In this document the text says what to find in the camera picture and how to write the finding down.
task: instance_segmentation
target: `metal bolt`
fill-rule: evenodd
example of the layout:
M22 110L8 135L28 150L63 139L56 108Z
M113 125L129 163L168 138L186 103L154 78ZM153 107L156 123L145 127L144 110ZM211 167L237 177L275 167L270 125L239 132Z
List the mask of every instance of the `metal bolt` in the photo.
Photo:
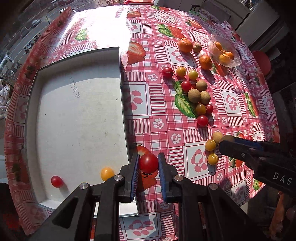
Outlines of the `metal bolt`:
M216 189L218 189L218 185L216 183L210 183L209 188L212 190L216 190Z
M115 181L120 181L121 179L123 179L123 176L121 176L119 174L114 176Z
M89 186L88 183L80 183L79 188L86 189L88 186Z
M174 176L174 179L178 182L178 181L182 181L183 180L183 176L181 175L176 175Z

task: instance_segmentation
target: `white lettering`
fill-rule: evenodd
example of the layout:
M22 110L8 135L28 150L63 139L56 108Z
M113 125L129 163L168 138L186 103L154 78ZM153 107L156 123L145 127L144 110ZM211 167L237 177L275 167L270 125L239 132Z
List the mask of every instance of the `white lettering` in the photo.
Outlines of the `white lettering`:
M285 176L283 176L283 177L280 179L280 182L281 182L281 181L283 181L283 182L285 181Z
M274 174L274 179L277 179L279 177L279 174L276 172L275 174Z
M290 185L291 184L291 180L292 180L292 178L289 178L288 179L287 185Z

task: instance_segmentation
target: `red cherry tomato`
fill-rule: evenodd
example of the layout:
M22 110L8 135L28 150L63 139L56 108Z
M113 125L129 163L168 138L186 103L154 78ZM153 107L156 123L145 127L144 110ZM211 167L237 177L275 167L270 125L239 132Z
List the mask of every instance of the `red cherry tomato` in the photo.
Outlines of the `red cherry tomato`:
M207 113L206 114L210 114L210 113L213 113L213 111L214 111L214 107L211 105L211 104L208 104L208 105L206 105L205 106L206 107L206 109L207 109Z
M169 67L163 68L161 73L163 74L163 77L165 77L165 78L171 78L174 75L174 71Z
M58 176L53 176L51 182L55 188L60 188L64 184L63 180Z
M253 137L247 136L245 139L248 140L248 141L252 141L253 140Z
M158 159L152 153L143 155L139 160L139 169L143 173L154 173L158 169Z
M185 80L181 83L181 88L184 92L188 93L189 90L191 90L191 83L188 80Z
M197 118L197 123L201 126L201 127L206 127L209 123L209 120L207 119L207 117L205 115L200 115Z

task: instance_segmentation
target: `street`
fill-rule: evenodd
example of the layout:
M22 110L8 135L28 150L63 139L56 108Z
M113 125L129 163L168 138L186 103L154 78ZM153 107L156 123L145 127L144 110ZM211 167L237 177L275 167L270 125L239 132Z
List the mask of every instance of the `street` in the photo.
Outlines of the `street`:
M56 7L47 13L48 20L52 22L59 16L59 11L65 7L72 7L75 11L83 11L85 9L93 9L102 6L103 2L100 4L98 0L76 0L66 6ZM27 58L27 54L25 53L24 47L32 41L35 35L42 34L46 28L49 26L46 16L44 15L41 19L41 23L38 24L34 28L29 29L29 33L22 39L20 38L12 48L10 49L10 57L14 59L14 62L18 61L23 64Z

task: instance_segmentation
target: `red checkered tablecloth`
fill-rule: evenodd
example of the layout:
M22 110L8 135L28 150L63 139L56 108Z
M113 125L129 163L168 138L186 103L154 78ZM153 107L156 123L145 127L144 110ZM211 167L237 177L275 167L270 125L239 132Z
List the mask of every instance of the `red checkered tablecloth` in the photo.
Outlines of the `red checkered tablecloth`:
M256 194L253 171L245 164L232 167L229 158L217 151L216 168L205 168L205 143L214 132L234 136L240 132L254 140L269 140L275 138L273 132L277 125L268 86L250 50L227 22L216 24L213 21L215 18L205 11L192 15L161 7L124 5L77 13L67 9L48 27L23 65L12 94L5 130L9 187L26 234L33 233L51 214L37 206L23 149L26 107L35 73L49 63L98 48L120 47L130 145L141 144L156 155L164 152L167 162L176 166L179 174L202 185L217 183L239 206ZM160 28L170 30L165 30L164 35ZM195 53L179 52L178 39L171 31L176 28L191 42L199 42L204 53L208 53L211 33L228 39L242 64L229 69L225 77L214 70L200 69ZM132 58L128 52L130 42L142 46L145 56ZM167 80L161 75L166 66L174 70L183 66L187 73L197 70L199 79L208 82L214 112L207 128L198 127L196 118L183 115L176 107L177 92L173 85L176 79ZM258 116L250 114L244 93L254 97ZM120 239L177 239L178 209L174 204L163 202L159 176L154 186L137 196L139 215L120 219Z

